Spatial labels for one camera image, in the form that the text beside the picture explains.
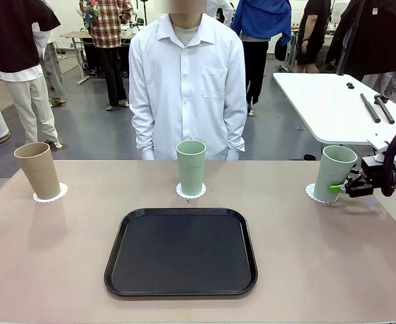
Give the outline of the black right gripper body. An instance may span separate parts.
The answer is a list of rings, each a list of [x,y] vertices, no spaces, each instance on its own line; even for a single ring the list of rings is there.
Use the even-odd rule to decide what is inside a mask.
[[[393,194],[393,166],[390,163],[379,163],[373,158],[363,158],[361,162],[362,179],[352,181],[351,192],[346,193],[351,198],[370,196],[375,189],[390,197]]]

